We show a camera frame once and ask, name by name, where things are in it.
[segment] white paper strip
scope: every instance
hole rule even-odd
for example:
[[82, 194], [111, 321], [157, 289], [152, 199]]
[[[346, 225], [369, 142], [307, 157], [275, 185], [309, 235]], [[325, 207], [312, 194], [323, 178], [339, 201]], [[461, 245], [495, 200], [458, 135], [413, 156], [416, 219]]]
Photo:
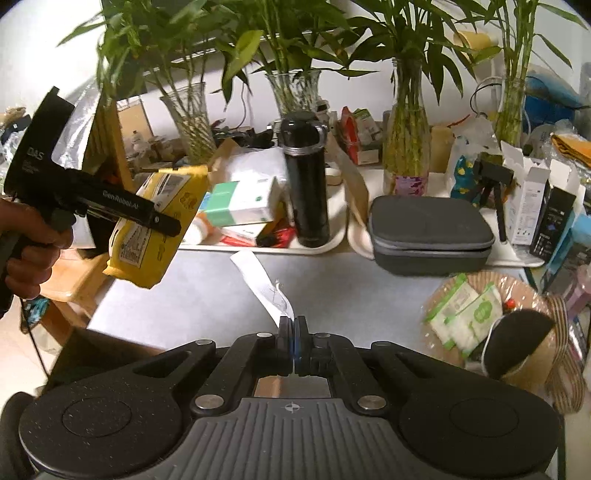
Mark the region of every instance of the white paper strip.
[[290, 301], [279, 288], [279, 282], [275, 285], [271, 283], [269, 275], [255, 257], [254, 253], [248, 250], [243, 250], [233, 254], [230, 260], [236, 265], [246, 285], [256, 295], [265, 310], [269, 312], [273, 321], [279, 328], [279, 319], [281, 317], [289, 317], [293, 320], [294, 311], [291, 308]]

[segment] floor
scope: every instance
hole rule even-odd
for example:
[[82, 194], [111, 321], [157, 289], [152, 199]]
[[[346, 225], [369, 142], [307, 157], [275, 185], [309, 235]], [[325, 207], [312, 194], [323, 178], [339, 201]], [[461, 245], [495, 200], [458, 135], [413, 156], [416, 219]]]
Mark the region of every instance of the floor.
[[[35, 389], [46, 383], [31, 338], [21, 333], [19, 323], [20, 302], [16, 300], [0, 320], [0, 411], [16, 392], [34, 395]], [[55, 355], [41, 351], [41, 357], [50, 369]]]
[[[45, 384], [45, 375], [31, 339], [19, 330], [20, 304], [13, 303], [0, 320], [0, 411], [7, 399], [18, 391], [35, 394]], [[55, 355], [41, 351], [49, 369]], [[578, 414], [569, 415], [566, 422], [567, 480], [591, 478], [591, 393]]]

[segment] woven basket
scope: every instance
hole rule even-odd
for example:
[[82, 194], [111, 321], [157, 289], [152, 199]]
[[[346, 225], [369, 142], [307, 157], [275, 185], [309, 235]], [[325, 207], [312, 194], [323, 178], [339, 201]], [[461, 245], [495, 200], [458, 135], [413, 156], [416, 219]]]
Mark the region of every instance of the woven basket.
[[[498, 288], [503, 302], [513, 299], [517, 309], [532, 309], [551, 316], [550, 309], [544, 298], [520, 280], [492, 271], [481, 271], [466, 274], [466, 276], [470, 286], [478, 293], [483, 292], [486, 285], [493, 282]], [[429, 312], [440, 302], [451, 290], [454, 282], [454, 278], [448, 279], [427, 301], [424, 311]], [[431, 350], [433, 357], [457, 367], [464, 366], [462, 353], [459, 349], [455, 347], [451, 350], [445, 349], [428, 323], [423, 322], [422, 328], [427, 347]], [[552, 329], [535, 352], [530, 355], [523, 367], [515, 373], [506, 374], [502, 377], [502, 380], [532, 393], [539, 393], [548, 379], [556, 353], [556, 332]]]
[[556, 410], [562, 415], [576, 413], [583, 407], [585, 383], [581, 368], [569, 348], [569, 319], [566, 305], [558, 295], [547, 296], [548, 307], [556, 326], [556, 357], [546, 382]]

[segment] yellow package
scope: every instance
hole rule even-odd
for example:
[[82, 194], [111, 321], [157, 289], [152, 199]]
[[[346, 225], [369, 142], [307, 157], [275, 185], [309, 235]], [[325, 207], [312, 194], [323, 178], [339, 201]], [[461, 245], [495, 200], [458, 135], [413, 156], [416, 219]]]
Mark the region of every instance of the yellow package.
[[162, 280], [178, 246], [209, 187], [207, 167], [163, 169], [154, 173], [138, 190], [160, 213], [181, 222], [181, 232], [166, 236], [131, 220], [120, 219], [109, 240], [109, 262], [103, 271], [138, 287], [152, 288]]

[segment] small tripod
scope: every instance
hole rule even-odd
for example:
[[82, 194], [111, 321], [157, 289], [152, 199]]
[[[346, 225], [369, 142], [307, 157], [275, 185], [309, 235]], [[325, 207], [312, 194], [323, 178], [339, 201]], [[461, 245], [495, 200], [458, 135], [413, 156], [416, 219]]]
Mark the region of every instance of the small tripod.
[[505, 213], [503, 211], [503, 199], [501, 185], [509, 186], [513, 181], [513, 171], [502, 165], [497, 165], [486, 160], [474, 162], [474, 177], [478, 184], [466, 194], [466, 200], [473, 202], [480, 193], [480, 208], [486, 205], [491, 192], [495, 195], [496, 221], [499, 223], [499, 240], [507, 241], [505, 230]]

